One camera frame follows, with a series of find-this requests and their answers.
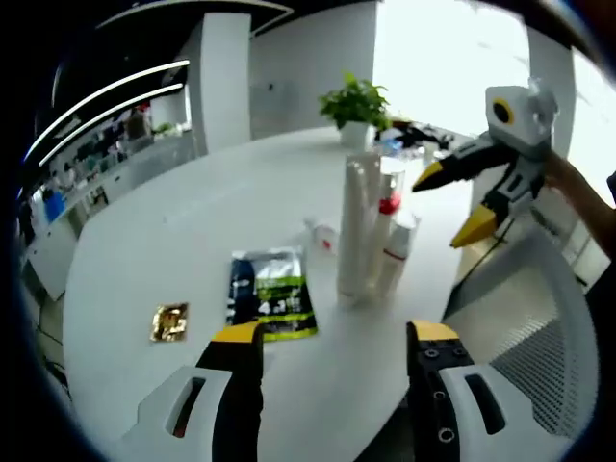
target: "gold packet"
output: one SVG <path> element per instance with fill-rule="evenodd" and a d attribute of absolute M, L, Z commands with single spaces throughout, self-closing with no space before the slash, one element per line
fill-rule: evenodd
<path fill-rule="evenodd" d="M 150 340 L 153 342 L 177 342 L 186 337 L 188 303 L 159 305 L 152 320 Z"/>

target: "led light strip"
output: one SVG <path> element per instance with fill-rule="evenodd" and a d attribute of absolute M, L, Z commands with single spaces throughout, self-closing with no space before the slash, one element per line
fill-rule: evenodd
<path fill-rule="evenodd" d="M 163 87 L 161 89 L 157 89 L 157 90 L 150 91 L 148 93 L 144 93 L 144 94 L 142 94 L 140 96 L 136 96 L 136 97 L 131 98 L 131 99 L 127 100 L 127 101 L 124 101 L 123 103 L 120 103 L 117 106 L 113 106 L 111 109 L 105 111 L 104 113 L 102 113 L 100 115 L 97 115 L 92 120 L 89 120 L 88 122 L 84 123 L 81 127 L 79 127 L 77 130 L 75 130 L 70 135 L 66 136 L 66 138 L 64 138 L 58 144 L 56 144 L 56 147 L 54 147 L 51 151 L 49 151 L 49 154 L 47 154 L 38 163 L 38 166 L 39 167 L 44 166 L 45 163 L 51 158 L 51 156 L 53 156 L 56 152 L 58 152 L 58 149 L 62 148 L 62 146 L 67 144 L 69 141 L 71 141 L 73 138 L 75 138 L 81 132 L 86 130 L 88 127 L 91 127 L 96 122 L 99 122 L 100 120 L 104 119 L 105 117 L 110 116 L 115 111 L 119 111 L 120 109 L 126 108 L 127 106 L 131 106 L 132 104 L 135 104 L 135 103 L 137 103 L 139 101 L 142 101 L 143 99 L 151 98 L 152 96 L 156 96 L 156 95 L 159 95 L 159 94 L 162 94 L 162 93 L 168 93 L 168 92 L 174 91 L 174 90 L 179 90 L 182 87 L 184 87 L 184 84 L 169 85 L 168 87 Z"/>
<path fill-rule="evenodd" d="M 260 27 L 256 28 L 254 31 L 252 31 L 252 33 L 250 34 L 251 37 L 254 37 L 256 34 L 258 34 L 259 32 L 261 32 L 263 29 L 271 26 L 272 24 L 282 20 L 283 18 L 287 17 L 290 14 L 293 14 L 295 12 L 295 10 L 291 7 L 288 7 L 286 5 L 280 5 L 277 3 L 272 3 L 272 2 L 268 2 L 268 1 L 264 1 L 264 0 L 160 0 L 160 1 L 151 1 L 149 3 L 146 3 L 144 5 L 137 5 L 136 7 L 130 8 L 128 10 L 126 10 L 125 12 L 116 14 L 115 16 L 110 17 L 109 19 L 101 22 L 98 26 L 96 26 L 96 29 L 100 29 L 102 27 L 105 27 L 109 24 L 111 24 L 114 21 L 117 21 L 118 19 L 121 19 L 122 17 L 128 16 L 130 14 L 134 14 L 134 13 L 140 13 L 143 12 L 145 10 L 150 10 L 153 8 L 161 8 L 161 7 L 167 7 L 168 5 L 173 5 L 173 4 L 188 4 L 188 3 L 202 3 L 203 5 L 206 5 L 208 2 L 212 2 L 212 3 L 228 3 L 231 5 L 247 5 L 247 6 L 252 6 L 252 7 L 264 7 L 264 8 L 271 8 L 273 10 L 278 10 L 280 12 L 282 12 L 281 14 L 279 14 L 278 16 L 272 18 L 271 20 L 269 20 L 268 22 L 266 22 L 265 24 L 261 25 Z"/>
<path fill-rule="evenodd" d="M 79 108 L 82 108 L 86 104 L 90 103 L 92 99 L 97 98 L 101 94 L 106 93 L 109 90 L 113 90 L 113 89 L 119 87 L 120 85 L 124 85 L 125 83 L 131 82 L 131 81 L 133 81 L 135 79 L 139 79 L 139 78 L 144 77 L 146 75 L 150 75 L 150 74 L 153 74 L 155 72 L 160 72 L 162 70 L 174 69 L 175 67 L 182 67 L 184 65 L 189 65 L 189 63 L 190 63 L 189 60 L 182 60 L 182 61 L 176 61 L 175 63 L 168 63 L 168 64 L 157 65 L 156 67 L 151 67 L 149 69 L 142 70 L 141 72 L 137 72 L 136 74 L 129 75 L 128 77 L 124 77 L 123 79 L 119 79 L 118 81 L 113 82 L 112 84 L 108 85 L 107 87 L 103 87 L 102 89 L 95 91 L 93 94 L 91 94 L 87 98 L 82 99 L 75 106 L 73 106 L 68 111 L 66 111 L 64 114 L 62 114 L 60 117 L 58 117 L 51 125 L 49 125 L 45 129 L 45 131 L 42 132 L 38 136 L 38 138 L 35 140 L 35 142 L 32 143 L 32 146 L 30 146 L 30 149 L 28 149 L 28 152 L 26 153 L 26 156 L 23 158 L 22 162 L 24 162 L 26 159 L 28 159 L 28 156 L 30 156 L 30 154 L 32 153 L 34 148 L 37 147 L 39 145 L 39 143 L 42 141 L 42 139 L 45 138 L 47 135 L 49 135 L 49 133 L 54 128 L 56 128 L 58 125 L 60 125 L 64 120 L 66 120 L 71 114 L 73 114 Z"/>

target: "white column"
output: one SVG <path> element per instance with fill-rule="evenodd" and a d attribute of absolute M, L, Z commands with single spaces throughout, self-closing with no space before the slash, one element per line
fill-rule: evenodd
<path fill-rule="evenodd" d="M 201 33 L 200 96 L 208 153 L 250 141 L 249 40 L 249 14 L 205 14 Z"/>
<path fill-rule="evenodd" d="M 177 60 L 190 60 L 187 84 L 189 86 L 189 99 L 191 110 L 192 137 L 194 150 L 197 156 L 208 153 L 203 127 L 203 111 L 201 110 L 201 33 L 203 21 L 194 27 L 189 39 L 182 46 Z"/>
<path fill-rule="evenodd" d="M 571 145 L 576 113 L 576 75 L 570 48 L 528 28 L 530 76 L 539 77 L 550 86 L 558 103 L 558 117 L 554 123 L 553 149 L 567 157 Z"/>

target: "potted plant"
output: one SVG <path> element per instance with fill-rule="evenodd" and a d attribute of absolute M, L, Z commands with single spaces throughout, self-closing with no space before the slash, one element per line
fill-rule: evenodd
<path fill-rule="evenodd" d="M 158 127 L 153 129 L 152 133 L 158 138 L 163 138 L 166 135 L 169 135 L 174 129 L 175 127 L 169 122 L 163 122 Z"/>
<path fill-rule="evenodd" d="M 366 147 L 369 128 L 385 130 L 391 126 L 385 106 L 389 104 L 370 80 L 357 80 L 353 74 L 345 74 L 345 86 L 319 97 L 321 115 L 336 123 L 343 145 L 363 150 Z"/>

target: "red cap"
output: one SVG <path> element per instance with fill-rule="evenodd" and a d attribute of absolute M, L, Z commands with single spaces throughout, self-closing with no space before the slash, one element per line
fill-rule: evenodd
<path fill-rule="evenodd" d="M 399 208 L 402 202 L 402 196 L 399 192 L 392 192 L 392 196 L 387 199 L 381 199 L 378 202 L 378 213 L 383 215 L 393 215 Z"/>

